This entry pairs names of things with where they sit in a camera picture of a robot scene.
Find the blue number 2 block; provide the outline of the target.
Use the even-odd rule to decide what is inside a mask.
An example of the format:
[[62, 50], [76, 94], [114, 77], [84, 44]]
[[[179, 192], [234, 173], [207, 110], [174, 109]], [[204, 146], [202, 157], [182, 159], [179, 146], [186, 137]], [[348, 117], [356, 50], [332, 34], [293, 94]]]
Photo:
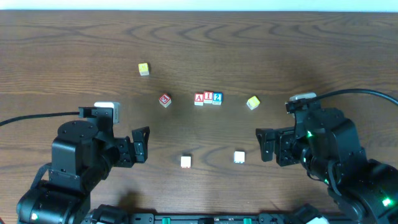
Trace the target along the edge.
[[223, 102], [223, 94], [221, 92], [213, 92], [213, 105], [220, 105]]

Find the red letter A block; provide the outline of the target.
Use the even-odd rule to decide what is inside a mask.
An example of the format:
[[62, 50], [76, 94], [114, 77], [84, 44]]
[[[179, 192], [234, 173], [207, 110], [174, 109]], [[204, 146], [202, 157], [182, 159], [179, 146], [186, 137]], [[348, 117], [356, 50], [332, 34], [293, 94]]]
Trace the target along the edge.
[[204, 99], [203, 99], [203, 94], [202, 93], [196, 93], [195, 94], [194, 105], [195, 106], [203, 106], [204, 105]]

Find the red letter I block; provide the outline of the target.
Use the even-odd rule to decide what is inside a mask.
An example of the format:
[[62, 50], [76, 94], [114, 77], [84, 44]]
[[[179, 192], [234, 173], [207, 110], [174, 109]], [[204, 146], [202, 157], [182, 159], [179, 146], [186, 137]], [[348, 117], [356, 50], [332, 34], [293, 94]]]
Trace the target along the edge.
[[213, 103], [213, 91], [204, 91], [203, 92], [203, 102], [204, 104], [212, 104]]

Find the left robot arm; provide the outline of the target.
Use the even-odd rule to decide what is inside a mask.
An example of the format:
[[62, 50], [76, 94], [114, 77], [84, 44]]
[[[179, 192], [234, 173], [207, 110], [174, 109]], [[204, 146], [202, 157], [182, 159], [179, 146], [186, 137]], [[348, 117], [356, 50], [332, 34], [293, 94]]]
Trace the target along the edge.
[[150, 129], [117, 138], [112, 108], [81, 107], [78, 120], [62, 124], [52, 142], [52, 161], [37, 172], [16, 208], [18, 223], [81, 223], [90, 193], [113, 167], [131, 168], [148, 158]]

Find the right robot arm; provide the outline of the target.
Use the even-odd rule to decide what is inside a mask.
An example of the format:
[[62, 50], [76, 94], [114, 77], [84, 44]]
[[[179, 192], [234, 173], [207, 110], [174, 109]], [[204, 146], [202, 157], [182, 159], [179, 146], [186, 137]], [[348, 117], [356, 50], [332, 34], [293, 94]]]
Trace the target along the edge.
[[352, 120], [336, 108], [295, 112], [295, 126], [256, 129], [261, 159], [301, 164], [360, 223], [397, 223], [397, 169], [366, 157]]

